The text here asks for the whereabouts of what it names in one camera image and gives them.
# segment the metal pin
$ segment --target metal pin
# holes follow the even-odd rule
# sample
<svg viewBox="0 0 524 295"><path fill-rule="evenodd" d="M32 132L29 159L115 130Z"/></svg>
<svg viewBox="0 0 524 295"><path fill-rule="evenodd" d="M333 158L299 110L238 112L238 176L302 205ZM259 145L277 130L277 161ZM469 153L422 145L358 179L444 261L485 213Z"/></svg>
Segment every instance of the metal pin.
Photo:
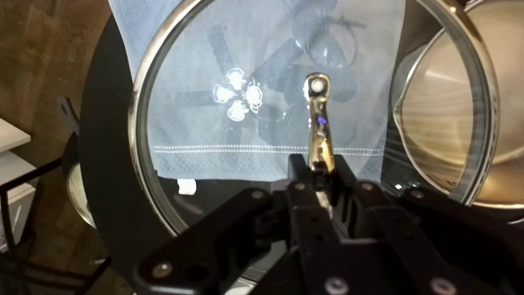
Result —
<svg viewBox="0 0 524 295"><path fill-rule="evenodd" d="M327 292L330 295L346 295L349 294L349 286L346 281L343 281L341 277L330 277L327 281Z"/></svg>
<svg viewBox="0 0 524 295"><path fill-rule="evenodd" d="M438 295L458 295L458 287L451 281L443 277L435 277L431 281L431 290Z"/></svg>
<svg viewBox="0 0 524 295"><path fill-rule="evenodd" d="M153 277L156 279L164 279L168 276L171 276L171 272L174 271L174 268L169 264L169 263L163 263L163 264L158 264L155 269L153 269Z"/></svg>
<svg viewBox="0 0 524 295"><path fill-rule="evenodd" d="M305 189L307 189L307 186L305 186L305 184L302 184L302 182L299 182L299 184L295 184L295 189L297 189L297 191L305 191Z"/></svg>
<svg viewBox="0 0 524 295"><path fill-rule="evenodd" d="M422 191L412 191L412 195L420 200L425 199L425 194Z"/></svg>
<svg viewBox="0 0 524 295"><path fill-rule="evenodd" d="M251 194L251 197L256 199L256 200L259 200L259 199L264 197L264 192L263 192L263 191L256 191L256 192Z"/></svg>
<svg viewBox="0 0 524 295"><path fill-rule="evenodd" d="M328 120L328 97L331 81L325 74L310 74L305 82L305 97L310 109L310 169L335 171L333 141Z"/></svg>
<svg viewBox="0 0 524 295"><path fill-rule="evenodd" d="M363 187L364 191L367 191L367 192L374 191L374 186L369 184L369 182L363 182L361 187Z"/></svg>

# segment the white fabric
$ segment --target white fabric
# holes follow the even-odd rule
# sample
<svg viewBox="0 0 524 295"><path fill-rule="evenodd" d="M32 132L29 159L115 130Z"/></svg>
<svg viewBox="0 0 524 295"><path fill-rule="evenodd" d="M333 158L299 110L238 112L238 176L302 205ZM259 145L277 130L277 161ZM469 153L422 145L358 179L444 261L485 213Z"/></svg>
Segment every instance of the white fabric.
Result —
<svg viewBox="0 0 524 295"><path fill-rule="evenodd" d="M110 0L133 76L179 0ZM381 179L405 0L217 0L181 35L153 89L148 140L171 179L287 177L309 151L307 74L333 79L336 154Z"/></svg>
<svg viewBox="0 0 524 295"><path fill-rule="evenodd" d="M196 195L197 181L196 179L178 179L179 195Z"/></svg>

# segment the white shelf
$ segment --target white shelf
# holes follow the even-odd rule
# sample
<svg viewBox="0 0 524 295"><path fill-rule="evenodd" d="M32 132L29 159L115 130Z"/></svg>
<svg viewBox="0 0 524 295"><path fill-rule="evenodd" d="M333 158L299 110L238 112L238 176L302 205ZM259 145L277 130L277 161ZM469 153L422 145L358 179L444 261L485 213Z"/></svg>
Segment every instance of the white shelf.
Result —
<svg viewBox="0 0 524 295"><path fill-rule="evenodd" d="M6 182L11 182L30 171L33 171L35 166L27 163L25 159L19 158L17 154L7 151L0 154L0 186Z"/></svg>
<svg viewBox="0 0 524 295"><path fill-rule="evenodd" d="M0 118L0 153L27 145L32 136Z"/></svg>
<svg viewBox="0 0 524 295"><path fill-rule="evenodd" d="M35 187L30 184L24 184L9 192L11 218L12 218L15 245L19 245L22 240L33 199L35 199ZM6 251L7 251L7 245L4 236L4 225L0 223L0 253L6 253Z"/></svg>

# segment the black mount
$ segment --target black mount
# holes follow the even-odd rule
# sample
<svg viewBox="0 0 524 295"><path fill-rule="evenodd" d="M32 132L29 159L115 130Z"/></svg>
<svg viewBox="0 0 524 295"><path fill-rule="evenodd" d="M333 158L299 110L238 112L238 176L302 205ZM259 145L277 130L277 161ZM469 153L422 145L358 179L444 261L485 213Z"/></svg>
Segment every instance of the black mount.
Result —
<svg viewBox="0 0 524 295"><path fill-rule="evenodd" d="M253 294L524 294L523 231L425 187L389 197L341 156L336 168L312 172L291 156L287 191L233 197L143 261L140 292L225 294L286 241L287 254Z"/></svg>

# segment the translucent fabric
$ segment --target translucent fabric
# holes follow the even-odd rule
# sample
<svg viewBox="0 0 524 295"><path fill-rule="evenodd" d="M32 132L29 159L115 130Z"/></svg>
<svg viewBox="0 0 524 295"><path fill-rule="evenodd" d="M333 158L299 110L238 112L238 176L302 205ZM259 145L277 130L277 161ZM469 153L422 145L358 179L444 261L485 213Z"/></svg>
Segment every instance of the translucent fabric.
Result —
<svg viewBox="0 0 524 295"><path fill-rule="evenodd" d="M110 0L133 74L178 0ZM168 54L148 115L164 179L279 181L309 153L304 82L333 81L335 153L379 181L404 0L217 0Z"/></svg>

